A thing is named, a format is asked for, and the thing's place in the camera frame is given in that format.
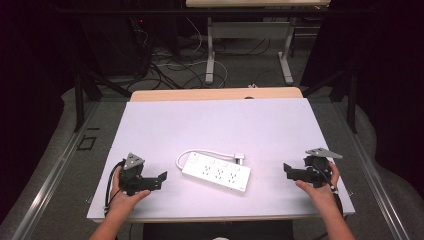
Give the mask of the white metal desk frame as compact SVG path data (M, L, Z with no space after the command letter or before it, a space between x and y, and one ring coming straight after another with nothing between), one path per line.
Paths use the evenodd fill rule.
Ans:
M278 58L287 85L293 85L294 80L288 64L291 41L294 36L296 19L290 18L285 22L216 22L211 18L207 22L208 58L206 64L205 83L212 84L214 77L215 51L213 40L218 38L253 39L268 38L284 41L284 49L278 53Z

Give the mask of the white power strip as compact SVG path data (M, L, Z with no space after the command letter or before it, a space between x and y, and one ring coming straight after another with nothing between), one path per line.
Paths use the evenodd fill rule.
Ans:
M221 160L203 153L191 152L182 168L182 173L206 182L244 193L251 169L236 163Z

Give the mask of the black metal stand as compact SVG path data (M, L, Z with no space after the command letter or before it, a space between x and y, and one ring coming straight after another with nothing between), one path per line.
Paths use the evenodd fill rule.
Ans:
M76 126L75 132L78 132L85 123L84 95L87 95L92 101L100 101L103 97L98 85L104 85L107 88L121 94L124 97L130 97L132 93L117 84L111 82L106 77L94 72L86 66L76 68L74 78L75 106L76 106Z
M357 100L357 84L358 84L358 71L352 67L346 67L343 70L336 71L328 78L317 82L311 87L302 91L304 97L308 97L315 93L324 86L333 84L333 90L330 93L330 100L332 102L340 102L344 96L348 97L346 122L353 133L357 132L356 129L356 100Z

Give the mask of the person's right hand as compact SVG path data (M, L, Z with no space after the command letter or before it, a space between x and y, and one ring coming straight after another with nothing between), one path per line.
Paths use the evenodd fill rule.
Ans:
M295 184L308 194L322 217L329 216L330 218L335 218L341 216L336 198L333 194L337 190L340 173L333 162L329 161L329 166L332 171L330 184L326 183L320 188L313 188L301 180L297 180Z

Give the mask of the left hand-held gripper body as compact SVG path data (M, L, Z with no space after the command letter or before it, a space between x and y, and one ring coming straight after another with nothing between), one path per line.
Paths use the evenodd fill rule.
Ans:
M119 188L129 196L147 190L145 179L141 173L145 160L129 153L119 173Z

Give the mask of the black computer tower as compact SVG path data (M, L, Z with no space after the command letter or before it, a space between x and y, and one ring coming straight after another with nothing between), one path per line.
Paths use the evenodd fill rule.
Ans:
M104 75L147 75L153 38L135 19L84 17L80 21Z

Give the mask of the person's left hand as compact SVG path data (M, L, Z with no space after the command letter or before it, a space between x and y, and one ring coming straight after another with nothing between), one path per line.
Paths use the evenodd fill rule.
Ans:
M150 194L149 190L143 190L132 196L125 194L119 188L120 171L121 168L118 167L114 172L107 219L126 220L134 207Z

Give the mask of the aluminium floor rail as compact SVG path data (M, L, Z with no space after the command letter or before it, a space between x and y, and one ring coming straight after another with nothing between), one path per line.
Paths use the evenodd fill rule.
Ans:
M22 217L10 240L30 240L36 225L53 197L66 168L70 164L70 160L76 151L77 144L83 139L83 132L88 122L93 118L98 107L98 102L87 104L87 110L83 115L85 121L77 131L72 131L72 134L67 138L66 146L62 149L60 154L54 158L54 164L49 170L49 174L46 176L37 194L32 199L31 204L27 208L25 215Z
M369 155L366 153L358 135L353 132L347 123L347 110L342 103L334 103L333 108L337 112L339 121L341 122L343 128L353 142L355 152L359 156L359 164L361 166L362 172L367 179L368 185L394 240L410 240L409 234L401 222L394 208L394 205L382 184L381 177L377 169L372 163Z

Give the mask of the black floor hatch frame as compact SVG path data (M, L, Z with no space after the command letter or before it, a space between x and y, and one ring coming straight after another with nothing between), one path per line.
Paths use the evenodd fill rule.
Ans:
M94 136L86 136L84 135L82 139L77 144L78 151L90 151L96 142L97 138Z

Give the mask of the white table cover sheet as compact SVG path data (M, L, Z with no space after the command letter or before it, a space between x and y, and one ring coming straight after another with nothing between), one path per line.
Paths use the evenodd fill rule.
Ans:
M325 146L315 114L304 98L130 102L106 160L87 217L104 218L114 165L133 153L143 174L167 175L161 189L133 210L137 222L295 219L317 216L306 193L283 167L301 168L309 149ZM251 175L243 193L184 175L185 151L242 154Z

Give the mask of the wooden table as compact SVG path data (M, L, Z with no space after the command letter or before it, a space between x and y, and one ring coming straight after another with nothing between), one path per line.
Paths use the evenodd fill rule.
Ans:
M135 91L131 102L302 98L297 87L179 89Z

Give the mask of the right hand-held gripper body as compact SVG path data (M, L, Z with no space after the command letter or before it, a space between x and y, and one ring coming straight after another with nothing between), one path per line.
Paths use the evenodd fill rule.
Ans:
M308 171L314 173L310 183L314 188L320 188L324 183L331 184L332 170L329 166L329 158L342 159L343 156L325 148L306 150L308 156L304 159Z

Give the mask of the light desk top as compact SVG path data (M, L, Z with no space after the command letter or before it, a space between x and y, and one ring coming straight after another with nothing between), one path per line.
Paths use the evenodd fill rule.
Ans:
M331 0L186 0L187 7L283 7L283 6L325 6Z

